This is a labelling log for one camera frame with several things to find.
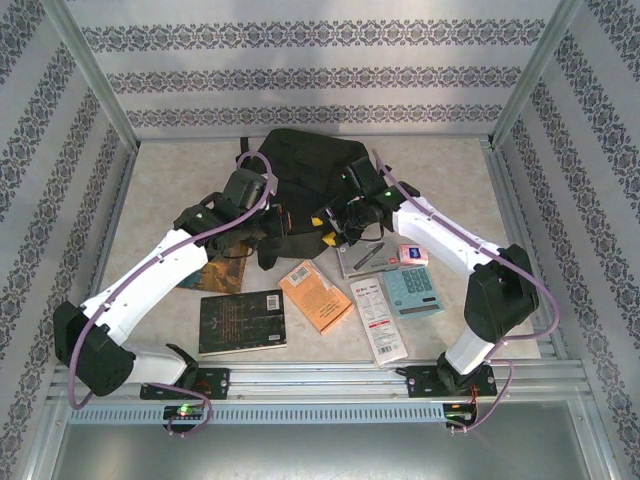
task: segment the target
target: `blue calculator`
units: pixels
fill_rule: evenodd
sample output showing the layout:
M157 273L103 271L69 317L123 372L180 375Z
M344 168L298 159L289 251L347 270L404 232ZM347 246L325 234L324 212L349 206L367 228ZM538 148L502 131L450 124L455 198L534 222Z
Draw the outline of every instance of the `blue calculator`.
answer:
M444 310L426 267L385 272L382 279L397 317L426 317Z

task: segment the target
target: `pink eraser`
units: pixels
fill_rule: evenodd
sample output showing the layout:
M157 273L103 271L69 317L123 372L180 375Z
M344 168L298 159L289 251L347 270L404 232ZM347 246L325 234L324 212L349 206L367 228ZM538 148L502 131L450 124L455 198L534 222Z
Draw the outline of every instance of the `pink eraser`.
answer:
M420 245L400 245L398 256L403 265L427 265L429 263L427 249Z

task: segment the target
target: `patterned wallpaper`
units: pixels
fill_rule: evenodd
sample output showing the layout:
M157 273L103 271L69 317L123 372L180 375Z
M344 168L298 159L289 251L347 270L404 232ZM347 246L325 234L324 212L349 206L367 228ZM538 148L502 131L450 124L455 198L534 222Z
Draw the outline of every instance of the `patterned wallpaper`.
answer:
M623 478L640 478L639 26L633 2L585 2L502 148Z
M137 135L490 133L557 0L69 1Z
M132 148L35 0L0 7L0 479L20 472L56 363L53 310L95 275Z

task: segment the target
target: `black book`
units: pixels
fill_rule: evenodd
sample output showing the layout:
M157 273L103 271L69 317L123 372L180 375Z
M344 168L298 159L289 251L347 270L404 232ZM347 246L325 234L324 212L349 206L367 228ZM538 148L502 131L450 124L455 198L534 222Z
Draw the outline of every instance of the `black book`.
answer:
M285 347L282 290L203 298L200 355Z

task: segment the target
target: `white table surface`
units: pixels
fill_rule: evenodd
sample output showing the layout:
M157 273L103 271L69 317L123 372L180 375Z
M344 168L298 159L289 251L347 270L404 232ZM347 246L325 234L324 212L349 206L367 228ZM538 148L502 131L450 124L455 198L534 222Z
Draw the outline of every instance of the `white table surface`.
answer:
M418 188L445 215L467 230L507 245L506 234L477 139L422 136L360 137L377 148L398 179ZM252 139L256 148L262 139ZM239 153L238 140L143 142L136 160L103 280L111 285L143 258L172 228L182 210L224 187ZM351 298L349 281L341 278L336 252L327 249L314 262ZM278 282L301 260L278 259L263 271L257 255L247 260L243 292L278 288ZM437 258L429 270L445 311L397 325L410 359L435 360L465 326L467 279L457 277ZM200 298L210 292L173 289L141 320L129 342L174 343L197 358ZM224 361L372 361L371 347L356 310L320 335L285 295L287 347L208 357ZM530 333L527 320L514 333ZM496 358L539 358L535 341L513 342Z

